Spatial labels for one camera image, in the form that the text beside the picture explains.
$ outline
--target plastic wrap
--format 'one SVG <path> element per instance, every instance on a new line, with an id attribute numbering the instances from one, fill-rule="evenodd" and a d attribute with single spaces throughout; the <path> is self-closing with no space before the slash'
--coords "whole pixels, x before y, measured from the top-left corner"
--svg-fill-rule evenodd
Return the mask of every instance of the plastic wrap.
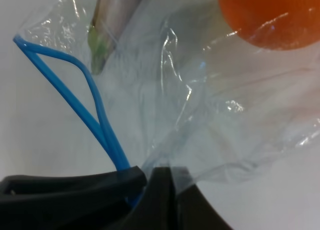
<path id="1" fill-rule="evenodd" d="M 19 34 L 91 69 L 96 3 L 58 0 L 34 12 Z M 253 38 L 267 43 L 291 12 L 259 23 L 248 37 L 232 29 L 220 3 L 141 0 L 94 76 L 130 164 L 147 174 L 169 165 L 180 190 L 202 179 L 249 179 L 319 139 L 320 44 L 255 46 Z M 186 166 L 193 179 L 176 166 Z"/>

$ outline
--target black plastic object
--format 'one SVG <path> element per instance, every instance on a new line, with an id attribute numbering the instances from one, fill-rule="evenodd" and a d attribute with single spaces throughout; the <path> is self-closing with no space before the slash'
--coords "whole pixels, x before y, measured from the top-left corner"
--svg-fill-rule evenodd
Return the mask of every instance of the black plastic object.
<path id="1" fill-rule="evenodd" d="M 79 219 L 82 226 L 91 219 L 88 229 L 94 229 L 97 214 L 104 214 L 104 225 L 128 214 L 125 198 L 146 183 L 138 167 L 82 177 L 7 177 L 0 184 L 0 229 L 58 229 Z"/>
<path id="2" fill-rule="evenodd" d="M 175 168 L 190 177 L 186 168 Z M 0 229 L 230 230 L 196 185 L 176 195 L 170 168 L 146 185 L 138 167 L 84 177 L 7 177 L 0 184 Z"/>

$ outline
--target orange fruit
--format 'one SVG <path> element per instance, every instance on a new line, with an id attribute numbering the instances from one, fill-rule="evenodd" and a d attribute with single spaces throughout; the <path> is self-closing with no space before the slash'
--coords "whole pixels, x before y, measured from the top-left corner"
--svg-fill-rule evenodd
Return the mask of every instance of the orange fruit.
<path id="1" fill-rule="evenodd" d="M 320 0 L 218 0 L 238 36 L 271 50 L 293 50 L 320 41 Z"/>

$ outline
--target white surface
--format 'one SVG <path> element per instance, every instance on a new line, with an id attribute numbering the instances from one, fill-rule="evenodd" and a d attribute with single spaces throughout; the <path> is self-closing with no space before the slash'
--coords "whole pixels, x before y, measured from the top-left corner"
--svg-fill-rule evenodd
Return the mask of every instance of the white surface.
<path id="1" fill-rule="evenodd" d="M 28 14 L 48 1 L 0 0 L 0 178 L 114 168 L 94 138 L 83 138 L 90 132 L 12 42 Z M 58 68 L 70 67 L 60 64 Z M 29 127 L 38 130 L 30 132 Z M 88 149 L 92 143 L 96 147 Z M 319 229 L 319 157 L 317 149 L 299 152 L 250 182 L 199 185 L 236 230 Z"/>

